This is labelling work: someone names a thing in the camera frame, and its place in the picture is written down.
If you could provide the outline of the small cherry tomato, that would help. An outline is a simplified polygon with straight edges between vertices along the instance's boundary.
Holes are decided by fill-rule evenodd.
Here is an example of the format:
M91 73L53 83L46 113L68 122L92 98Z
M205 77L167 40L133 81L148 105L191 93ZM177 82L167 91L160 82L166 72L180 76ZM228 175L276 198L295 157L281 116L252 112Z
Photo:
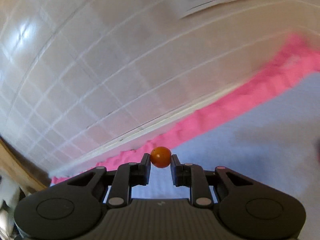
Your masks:
M171 150L163 146L156 147L150 153L150 160L155 167L166 168L171 162Z

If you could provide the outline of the light blue quilted mat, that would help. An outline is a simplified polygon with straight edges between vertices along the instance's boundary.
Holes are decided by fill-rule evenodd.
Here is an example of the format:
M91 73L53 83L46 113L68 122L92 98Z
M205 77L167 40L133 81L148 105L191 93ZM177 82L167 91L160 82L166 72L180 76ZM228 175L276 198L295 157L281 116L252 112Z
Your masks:
M172 150L182 163L222 165L298 198L319 219L319 74Z

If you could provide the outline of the wooden cutting board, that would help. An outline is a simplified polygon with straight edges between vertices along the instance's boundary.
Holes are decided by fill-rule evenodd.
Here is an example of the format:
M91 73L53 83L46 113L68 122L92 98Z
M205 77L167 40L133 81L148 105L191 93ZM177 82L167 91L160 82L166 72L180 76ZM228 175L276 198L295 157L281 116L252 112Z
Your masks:
M1 138L1 172L18 183L25 194L49 187L47 172L37 167Z

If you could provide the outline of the pink towel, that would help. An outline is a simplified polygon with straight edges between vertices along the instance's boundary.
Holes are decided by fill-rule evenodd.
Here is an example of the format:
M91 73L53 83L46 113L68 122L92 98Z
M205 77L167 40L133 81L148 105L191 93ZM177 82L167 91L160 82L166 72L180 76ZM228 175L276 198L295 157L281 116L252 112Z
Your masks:
M127 161L137 160L154 146L167 146L173 150L284 94L316 73L319 74L319 34L307 31L300 36L291 36L277 57L247 83L184 117L142 147L123 151L101 164L113 170Z

